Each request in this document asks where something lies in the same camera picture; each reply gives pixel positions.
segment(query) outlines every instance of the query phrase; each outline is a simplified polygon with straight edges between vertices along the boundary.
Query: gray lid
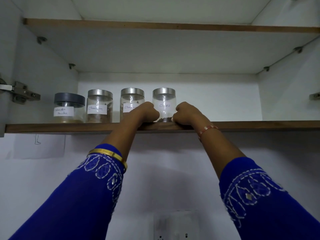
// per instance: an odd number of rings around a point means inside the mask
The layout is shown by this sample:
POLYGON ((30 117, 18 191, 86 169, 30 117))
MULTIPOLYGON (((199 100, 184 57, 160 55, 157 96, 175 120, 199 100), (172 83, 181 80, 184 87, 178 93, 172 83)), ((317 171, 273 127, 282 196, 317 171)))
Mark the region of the gray lid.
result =
POLYGON ((171 94, 173 96, 176 96, 176 91, 172 88, 157 88, 152 92, 152 96, 157 96, 159 94, 171 94))
POLYGON ((121 96, 125 94, 138 94, 144 97, 144 91, 139 88, 124 88, 121 90, 121 96))
POLYGON ((82 104, 84 106, 86 103, 86 98, 75 93, 58 92, 54 95, 54 102, 72 102, 82 104))
POLYGON ((93 96, 93 95, 97 95, 97 96, 107 96, 113 99, 113 94, 112 92, 109 92, 107 90, 102 90, 102 89, 91 89, 88 91, 88 96, 93 96))

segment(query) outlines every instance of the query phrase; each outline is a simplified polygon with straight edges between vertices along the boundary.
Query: jar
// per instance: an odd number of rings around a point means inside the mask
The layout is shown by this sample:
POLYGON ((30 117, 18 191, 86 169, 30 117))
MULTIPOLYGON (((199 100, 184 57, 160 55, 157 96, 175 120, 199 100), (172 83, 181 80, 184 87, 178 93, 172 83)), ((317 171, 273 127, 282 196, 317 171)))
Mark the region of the jar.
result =
POLYGON ((131 110, 144 103, 144 91, 139 88, 124 88, 121 90, 120 97, 120 121, 131 110))
POLYGON ((152 103, 159 111, 160 117, 157 122, 170 122, 176 112, 176 91, 172 88, 157 88, 152 93, 152 103))
POLYGON ((55 123, 83 123, 86 98, 79 94, 59 92, 54 95, 55 123))
POLYGON ((87 123, 112 123, 113 94, 102 89, 88 91, 87 123))

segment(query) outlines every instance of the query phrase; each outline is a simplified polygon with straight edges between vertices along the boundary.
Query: blue sleeve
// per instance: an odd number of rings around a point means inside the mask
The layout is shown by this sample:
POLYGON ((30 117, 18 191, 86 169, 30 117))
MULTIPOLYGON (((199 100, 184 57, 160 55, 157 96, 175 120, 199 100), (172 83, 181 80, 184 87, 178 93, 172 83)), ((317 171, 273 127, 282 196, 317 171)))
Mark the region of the blue sleeve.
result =
POLYGON ((320 223, 252 159, 229 162, 219 185, 242 240, 320 239, 320 223))
MULTIPOLYGON (((97 148, 120 154, 108 145, 97 148)), ((117 159, 89 154, 10 240, 104 240, 124 172, 117 159)))

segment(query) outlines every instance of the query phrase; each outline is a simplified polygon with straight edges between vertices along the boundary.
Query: cabinet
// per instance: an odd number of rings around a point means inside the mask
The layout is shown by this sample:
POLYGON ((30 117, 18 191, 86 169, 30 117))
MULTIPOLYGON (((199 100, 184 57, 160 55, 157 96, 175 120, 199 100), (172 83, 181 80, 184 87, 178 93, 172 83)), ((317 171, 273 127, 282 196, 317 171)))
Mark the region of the cabinet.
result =
MULTIPOLYGON (((51 124, 54 94, 111 91, 118 122, 125 87, 143 89, 146 101, 152 101, 155 88, 172 87, 178 103, 195 105, 223 130, 319 129, 320 101, 309 100, 320 92, 315 5, 315 0, 27 0, 9 77, 41 100, 6 102, 5 131, 111 131, 114 123, 51 124)), ((192 130, 158 123, 140 131, 192 130)))

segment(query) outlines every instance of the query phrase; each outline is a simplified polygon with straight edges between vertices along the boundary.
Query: blue garment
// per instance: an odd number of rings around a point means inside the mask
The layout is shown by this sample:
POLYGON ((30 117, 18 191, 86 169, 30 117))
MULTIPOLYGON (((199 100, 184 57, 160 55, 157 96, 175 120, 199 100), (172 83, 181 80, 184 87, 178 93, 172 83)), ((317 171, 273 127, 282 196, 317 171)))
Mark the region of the blue garment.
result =
POLYGON ((320 239, 320 223, 252 159, 229 162, 219 186, 242 240, 320 239))
MULTIPOLYGON (((105 239, 124 172, 115 158, 88 155, 10 240, 105 239)), ((320 223, 250 158, 229 162, 219 185, 242 240, 320 239, 320 223)))

